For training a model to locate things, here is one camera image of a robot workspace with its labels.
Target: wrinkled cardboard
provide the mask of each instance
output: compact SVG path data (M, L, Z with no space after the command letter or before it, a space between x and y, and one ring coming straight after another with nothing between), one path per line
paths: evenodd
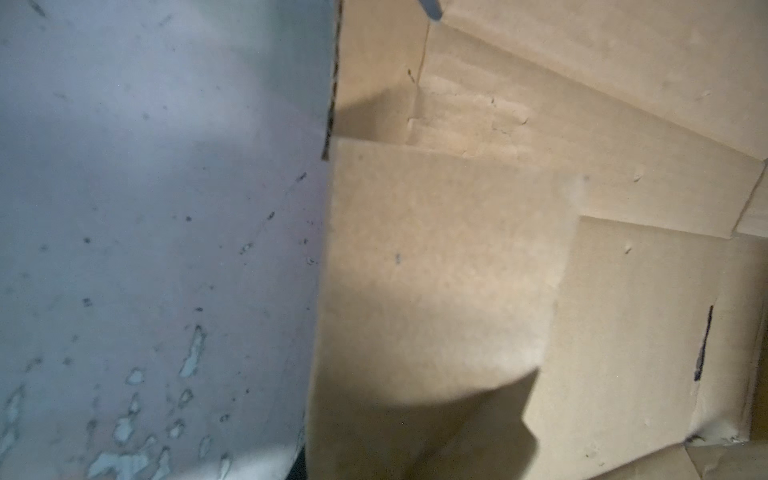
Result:
M731 457L686 437L768 432L756 368L768 240L728 240L764 229L764 5L442 4L436 24L412 0L345 2L334 134L375 142L335 153L310 476L710 478L712 459ZM559 291L544 263L514 260L506 276L490 261L532 243L458 228L492 177L529 168L589 177L573 244L555 248L572 249ZM450 194L465 175L475 181ZM562 212L537 210L525 181L509 189L483 210L488 225ZM403 213L415 206L423 215ZM466 265L437 261L469 245ZM425 267L407 278L406 248ZM550 299L515 279L552 288L550 329L532 307Z

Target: cardboard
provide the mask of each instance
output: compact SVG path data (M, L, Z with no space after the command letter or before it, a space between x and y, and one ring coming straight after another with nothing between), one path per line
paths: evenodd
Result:
M344 2L310 478L765 471L765 4L443 6Z
M487 392L520 425L584 180L347 139L331 157L310 476L402 478L457 433L477 445Z
M768 157L762 0L442 0L442 21L704 137Z
M409 143L582 172L584 215L724 238L763 170L441 24L429 29Z

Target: painted surface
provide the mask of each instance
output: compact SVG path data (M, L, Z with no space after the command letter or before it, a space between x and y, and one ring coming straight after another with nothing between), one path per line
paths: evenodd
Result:
M0 2L0 478L283 478L327 0Z

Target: gray surface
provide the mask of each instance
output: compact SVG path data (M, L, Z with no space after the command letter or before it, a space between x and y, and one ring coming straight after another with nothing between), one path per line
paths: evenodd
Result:
M330 36L325 0L0 0L0 478L287 472Z

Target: cardboard box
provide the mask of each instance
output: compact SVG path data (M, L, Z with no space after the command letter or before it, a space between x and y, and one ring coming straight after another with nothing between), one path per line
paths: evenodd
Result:
M765 4L341 6L310 478L768 476Z

